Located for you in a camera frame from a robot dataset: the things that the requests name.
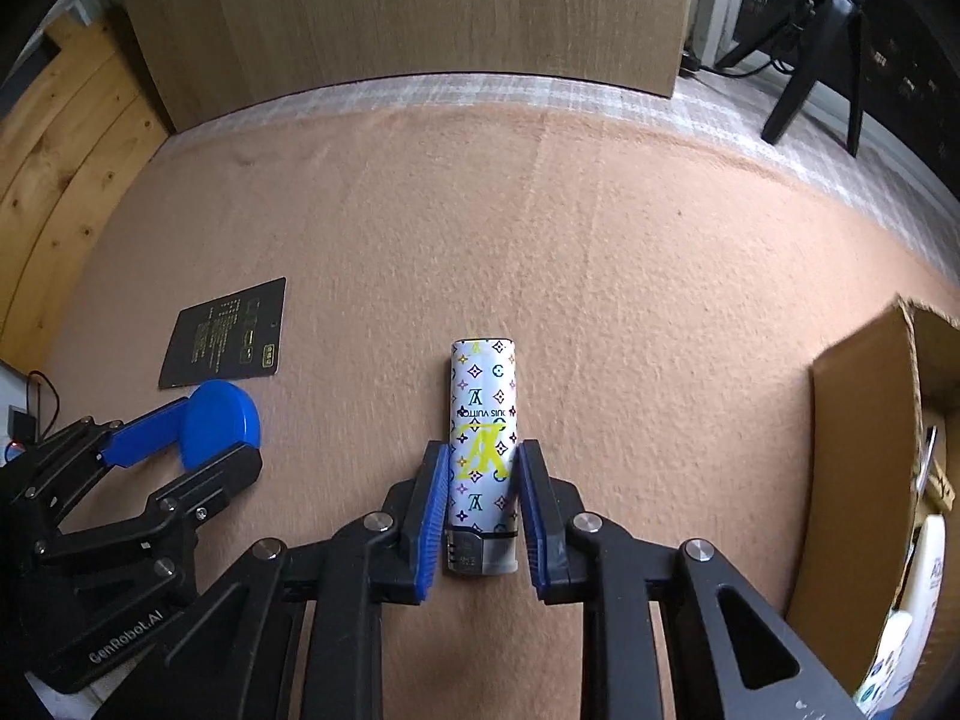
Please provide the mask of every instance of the cardboard box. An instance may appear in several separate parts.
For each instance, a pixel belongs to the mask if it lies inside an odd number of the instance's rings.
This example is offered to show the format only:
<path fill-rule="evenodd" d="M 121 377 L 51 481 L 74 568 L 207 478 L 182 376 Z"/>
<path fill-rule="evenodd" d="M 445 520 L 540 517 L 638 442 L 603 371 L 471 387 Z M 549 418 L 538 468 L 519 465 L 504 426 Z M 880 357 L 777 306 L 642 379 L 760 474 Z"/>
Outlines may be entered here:
<path fill-rule="evenodd" d="M 812 370 L 814 461 L 808 532 L 787 621 L 853 693 L 896 600 L 919 502 L 925 427 L 935 460 L 960 469 L 960 324 L 898 298 L 824 352 Z M 910 717 L 960 646 L 960 528 L 945 514 L 940 601 L 920 668 L 899 710 Z"/>

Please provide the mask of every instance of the black tripod leg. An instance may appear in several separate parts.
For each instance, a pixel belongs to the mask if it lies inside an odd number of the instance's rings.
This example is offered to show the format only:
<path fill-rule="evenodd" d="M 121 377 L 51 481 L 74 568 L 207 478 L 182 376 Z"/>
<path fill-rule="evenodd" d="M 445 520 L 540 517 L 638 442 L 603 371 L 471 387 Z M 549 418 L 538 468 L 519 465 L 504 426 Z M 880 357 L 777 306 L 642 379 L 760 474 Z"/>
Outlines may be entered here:
<path fill-rule="evenodd" d="M 856 157 L 860 148 L 860 129 L 863 124 L 863 65 L 867 50 L 867 19 L 862 12 L 857 13 L 848 25 L 850 36 L 851 78 L 850 78 L 850 119 L 847 122 L 847 151 Z"/>
<path fill-rule="evenodd" d="M 817 7 L 810 26 L 803 30 L 805 41 L 800 43 L 800 60 L 793 76 L 760 132 L 765 143 L 774 146 L 784 135 L 784 130 L 789 127 L 817 82 L 820 69 L 837 36 L 854 15 L 856 5 L 850 0 L 824 0 Z"/>
<path fill-rule="evenodd" d="M 733 65 L 738 65 L 753 52 L 763 47 L 767 41 L 772 40 L 776 34 L 781 32 L 781 30 L 790 23 L 791 14 L 792 11 L 788 9 L 784 15 L 778 18 L 765 32 L 760 33 L 760 35 L 757 35 L 757 37 L 752 40 L 741 40 L 733 49 L 717 59 L 714 67 L 723 70 L 725 68 L 731 68 Z"/>

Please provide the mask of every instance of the tripod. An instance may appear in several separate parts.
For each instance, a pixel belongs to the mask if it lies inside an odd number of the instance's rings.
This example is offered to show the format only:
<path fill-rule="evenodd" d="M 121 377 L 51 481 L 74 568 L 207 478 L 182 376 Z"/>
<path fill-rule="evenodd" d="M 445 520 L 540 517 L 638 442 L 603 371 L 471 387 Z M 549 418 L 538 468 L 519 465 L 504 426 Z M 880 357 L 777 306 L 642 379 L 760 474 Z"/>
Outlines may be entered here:
<path fill-rule="evenodd" d="M 798 50 L 798 62 L 792 77 L 763 124 L 760 137 L 775 145 L 806 100 L 840 32 L 846 28 L 850 43 L 851 95 L 847 125 L 847 151 L 856 156 L 863 122 L 861 83 L 867 43 L 864 0 L 800 0 L 777 19 L 764 33 L 743 40 L 721 57 L 716 66 L 725 69 L 741 62 L 755 50 L 773 44 L 784 52 Z"/>

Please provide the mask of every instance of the wooden board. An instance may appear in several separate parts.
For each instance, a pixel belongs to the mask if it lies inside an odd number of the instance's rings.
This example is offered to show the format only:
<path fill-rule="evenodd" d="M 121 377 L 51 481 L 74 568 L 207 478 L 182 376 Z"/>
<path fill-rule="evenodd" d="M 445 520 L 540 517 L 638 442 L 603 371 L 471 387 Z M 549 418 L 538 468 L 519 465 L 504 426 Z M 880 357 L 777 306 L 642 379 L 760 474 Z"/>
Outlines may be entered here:
<path fill-rule="evenodd" d="M 325 84 L 507 71 L 672 93 L 688 0 L 125 0 L 178 129 Z"/>
<path fill-rule="evenodd" d="M 68 30 L 67 25 L 59 25 L 55 31 L 58 28 Z M 0 196 L 6 194 L 13 177 L 50 122 L 115 51 L 107 25 L 95 23 L 76 39 L 66 41 L 62 51 L 30 84 L 0 122 Z"/>
<path fill-rule="evenodd" d="M 43 365 L 86 258 L 124 192 L 166 137 L 150 104 L 137 97 L 100 138 L 27 262 L 0 336 L 0 358 L 20 370 Z"/>
<path fill-rule="evenodd" d="M 0 199 L 0 334 L 47 218 L 85 157 L 136 96 L 123 57 L 112 55 L 56 114 Z"/>

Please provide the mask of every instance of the plaid fabric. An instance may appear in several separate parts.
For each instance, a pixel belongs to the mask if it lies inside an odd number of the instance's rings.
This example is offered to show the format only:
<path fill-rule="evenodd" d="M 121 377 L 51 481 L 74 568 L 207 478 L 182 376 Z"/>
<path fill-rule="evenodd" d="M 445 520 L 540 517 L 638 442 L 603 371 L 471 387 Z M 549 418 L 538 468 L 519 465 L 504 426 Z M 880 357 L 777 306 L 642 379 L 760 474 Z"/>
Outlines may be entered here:
<path fill-rule="evenodd" d="M 774 98 L 720 77 L 678 79 L 673 98 L 586 81 L 508 74 L 431 74 L 341 84 L 254 105 L 170 138 L 161 153 L 268 122 L 408 105 L 519 103 L 666 127 L 792 173 L 875 220 L 960 283 L 956 215 L 913 188 L 863 143 L 856 159 L 819 122 L 800 114 L 777 146 L 760 140 Z"/>

